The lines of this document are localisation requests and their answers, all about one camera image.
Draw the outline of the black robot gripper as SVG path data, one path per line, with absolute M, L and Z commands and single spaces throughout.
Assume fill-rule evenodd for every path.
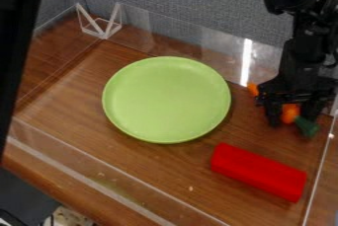
M 281 49 L 277 75 L 257 85 L 256 103 L 264 106 L 269 126 L 280 125 L 281 105 L 301 104 L 301 116 L 316 121 L 327 102 L 335 97 L 338 82 L 320 76 L 325 54 L 296 47 L 288 40 Z

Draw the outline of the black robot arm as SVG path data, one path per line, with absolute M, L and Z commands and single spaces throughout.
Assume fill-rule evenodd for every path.
M 288 104 L 297 104 L 300 116 L 313 121 L 338 89 L 338 79 L 319 73 L 338 67 L 338 0 L 264 0 L 264 5 L 275 15 L 292 15 L 292 32 L 277 75 L 257 85 L 256 104 L 272 126 Z

